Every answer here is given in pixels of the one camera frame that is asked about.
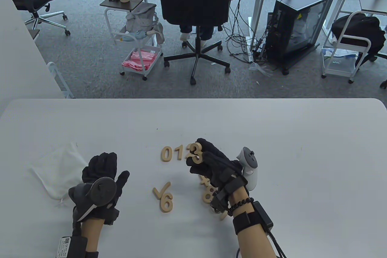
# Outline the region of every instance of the pants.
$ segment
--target pants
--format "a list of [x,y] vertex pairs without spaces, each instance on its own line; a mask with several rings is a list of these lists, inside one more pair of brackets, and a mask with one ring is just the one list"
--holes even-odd
[[[192,26],[188,25],[180,25],[180,32],[181,33],[190,33],[192,32]],[[200,27],[200,39],[201,40],[209,40],[213,36],[214,33],[214,27],[206,27],[201,26]]]

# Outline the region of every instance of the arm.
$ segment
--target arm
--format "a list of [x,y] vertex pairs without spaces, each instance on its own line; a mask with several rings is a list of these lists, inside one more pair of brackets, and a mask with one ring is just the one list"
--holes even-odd
[[90,218],[82,223],[82,237],[87,238],[86,252],[97,252],[99,235],[105,220]]
[[[230,204],[236,204],[248,197],[246,190],[239,188],[230,196]],[[252,213],[253,211],[252,204],[244,204],[234,210],[233,216],[236,217],[243,212]],[[254,225],[240,231],[238,243],[243,258],[276,258],[275,252],[261,225]]]

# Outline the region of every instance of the black glove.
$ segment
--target black glove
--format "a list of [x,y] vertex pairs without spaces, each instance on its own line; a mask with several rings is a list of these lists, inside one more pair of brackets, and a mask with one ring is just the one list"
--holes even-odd
[[[218,188],[218,191],[221,191],[227,183],[242,175],[243,167],[238,160],[229,160],[206,139],[199,138],[196,142],[202,145],[203,162],[196,164],[193,162],[192,157],[188,157],[187,165],[191,167],[191,173],[203,175],[210,179],[211,185]],[[234,172],[233,176],[227,180],[223,178],[225,170]]]
[[[84,183],[94,183],[97,179],[102,177],[109,177],[113,180],[117,174],[117,154],[102,153],[91,158],[89,166],[86,166],[82,171],[82,180]],[[114,198],[105,206],[93,209],[81,222],[89,218],[105,219],[106,225],[112,225],[118,217],[119,211],[115,209],[117,201],[122,194],[122,188],[129,178],[130,173],[123,171],[117,178],[117,191]]]

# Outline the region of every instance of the computer case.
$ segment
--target computer case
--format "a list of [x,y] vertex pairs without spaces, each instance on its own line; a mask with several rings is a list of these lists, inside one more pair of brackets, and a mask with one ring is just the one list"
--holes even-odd
[[267,59],[282,64],[314,47],[333,0],[277,0],[268,23]]

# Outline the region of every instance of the white cloth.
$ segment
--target white cloth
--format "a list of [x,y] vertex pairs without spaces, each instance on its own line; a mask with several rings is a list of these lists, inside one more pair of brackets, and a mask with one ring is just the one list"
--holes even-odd
[[85,166],[87,162],[78,152],[76,144],[71,142],[37,160],[31,168],[48,195],[54,200],[62,200],[68,196],[70,187],[82,183]]

